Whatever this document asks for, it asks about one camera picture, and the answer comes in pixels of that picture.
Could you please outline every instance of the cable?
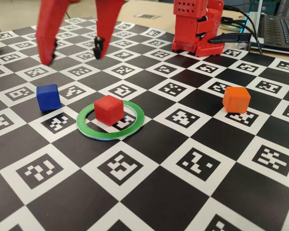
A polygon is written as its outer ring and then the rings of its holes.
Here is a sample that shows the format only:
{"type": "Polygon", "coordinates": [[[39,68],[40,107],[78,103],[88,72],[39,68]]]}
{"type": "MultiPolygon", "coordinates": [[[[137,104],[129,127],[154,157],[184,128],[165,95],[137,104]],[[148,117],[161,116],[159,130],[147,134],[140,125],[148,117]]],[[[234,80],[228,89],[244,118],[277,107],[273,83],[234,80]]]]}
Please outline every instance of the cable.
{"type": "Polygon", "coordinates": [[[260,47],[260,42],[259,42],[259,39],[258,39],[258,32],[257,32],[257,30],[256,30],[255,24],[253,23],[252,19],[251,19],[245,12],[241,11],[241,10],[240,10],[239,8],[237,8],[237,7],[225,5],[225,6],[223,7],[223,9],[224,9],[224,10],[229,10],[229,11],[240,12],[241,14],[243,14],[243,15],[250,21],[250,23],[251,23],[251,25],[252,25],[252,27],[253,27],[253,29],[254,29],[254,37],[255,37],[255,40],[256,40],[256,42],[257,42],[257,46],[258,46],[258,49],[259,49],[259,53],[262,54],[262,50],[261,50],[261,47],[260,47]]]}
{"type": "Polygon", "coordinates": [[[67,11],[66,11],[66,15],[68,16],[69,19],[71,19],[71,17],[68,15],[67,11]]]}

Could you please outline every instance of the green ring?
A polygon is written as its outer ring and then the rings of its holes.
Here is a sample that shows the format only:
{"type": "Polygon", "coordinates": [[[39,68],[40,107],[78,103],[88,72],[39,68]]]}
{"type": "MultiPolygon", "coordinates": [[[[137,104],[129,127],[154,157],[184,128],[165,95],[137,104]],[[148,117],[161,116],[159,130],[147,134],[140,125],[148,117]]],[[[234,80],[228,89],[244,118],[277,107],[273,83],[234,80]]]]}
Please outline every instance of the green ring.
{"type": "Polygon", "coordinates": [[[128,128],[122,131],[118,131],[118,132],[106,133],[106,132],[95,131],[92,128],[88,127],[88,125],[86,124],[86,117],[88,114],[90,114],[94,110],[94,104],[90,104],[86,106],[84,109],[82,109],[82,111],[77,116],[77,127],[79,131],[83,135],[89,138],[103,140],[103,141],[116,140],[116,139],[120,139],[129,135],[132,135],[139,128],[141,128],[142,124],[145,121],[144,120],[145,114],[143,110],[141,109],[141,107],[135,103],[123,100],[123,104],[129,107],[130,109],[132,109],[136,113],[136,119],[134,123],[128,128]]]}

